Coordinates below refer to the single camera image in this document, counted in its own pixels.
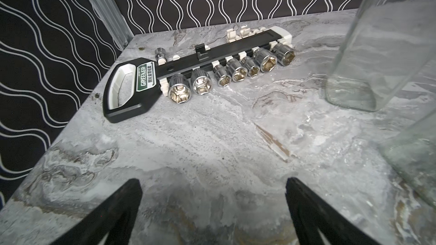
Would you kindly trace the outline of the large chrome socket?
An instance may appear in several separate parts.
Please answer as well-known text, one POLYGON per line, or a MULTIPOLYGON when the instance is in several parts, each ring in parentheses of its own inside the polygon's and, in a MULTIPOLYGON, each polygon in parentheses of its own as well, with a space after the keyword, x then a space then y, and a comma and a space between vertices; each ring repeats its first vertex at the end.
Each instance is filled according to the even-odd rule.
POLYGON ((177 104, 186 103, 190 100, 190 84, 183 74, 175 74, 170 78, 168 97, 177 104))

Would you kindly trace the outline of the tall clear corked bottle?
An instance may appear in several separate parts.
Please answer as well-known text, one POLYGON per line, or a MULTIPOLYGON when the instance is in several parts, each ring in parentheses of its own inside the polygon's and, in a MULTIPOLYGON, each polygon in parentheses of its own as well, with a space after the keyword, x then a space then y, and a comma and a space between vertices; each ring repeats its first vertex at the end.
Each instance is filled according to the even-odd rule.
POLYGON ((436 112, 379 145, 383 158, 427 204, 436 207, 436 112))

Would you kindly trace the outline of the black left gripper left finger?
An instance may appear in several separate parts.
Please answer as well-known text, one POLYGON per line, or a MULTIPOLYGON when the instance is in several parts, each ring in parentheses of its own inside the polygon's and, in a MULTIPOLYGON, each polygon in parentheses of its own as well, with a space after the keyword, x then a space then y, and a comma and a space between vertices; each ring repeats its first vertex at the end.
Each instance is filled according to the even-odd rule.
POLYGON ((126 181, 54 245, 127 245, 143 196, 138 179, 126 181))

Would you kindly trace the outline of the clear bottle with orange label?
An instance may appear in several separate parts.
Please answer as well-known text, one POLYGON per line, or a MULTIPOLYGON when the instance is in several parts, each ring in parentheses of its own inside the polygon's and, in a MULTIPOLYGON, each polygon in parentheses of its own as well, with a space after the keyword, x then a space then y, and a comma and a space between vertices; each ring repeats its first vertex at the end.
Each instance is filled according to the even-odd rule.
POLYGON ((436 54, 436 0, 363 0, 325 85, 334 105, 375 112, 436 54))

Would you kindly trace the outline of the small chrome socket behind rail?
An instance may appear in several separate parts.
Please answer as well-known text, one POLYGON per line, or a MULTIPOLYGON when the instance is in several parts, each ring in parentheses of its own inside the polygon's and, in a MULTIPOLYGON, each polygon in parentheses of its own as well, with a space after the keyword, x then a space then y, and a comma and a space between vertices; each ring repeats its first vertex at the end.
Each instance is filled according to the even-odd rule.
POLYGON ((159 65, 163 65, 168 61, 167 56, 166 56, 166 50, 164 48, 161 48, 161 47, 159 47, 155 50, 155 57, 156 57, 156 61, 159 65))

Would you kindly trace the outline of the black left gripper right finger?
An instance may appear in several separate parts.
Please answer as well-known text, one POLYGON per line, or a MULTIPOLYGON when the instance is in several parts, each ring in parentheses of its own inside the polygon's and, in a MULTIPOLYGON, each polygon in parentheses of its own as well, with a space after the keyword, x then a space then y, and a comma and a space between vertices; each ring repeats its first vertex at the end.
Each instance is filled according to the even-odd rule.
POLYGON ((286 201, 301 245, 377 245, 298 178, 286 183, 286 201))

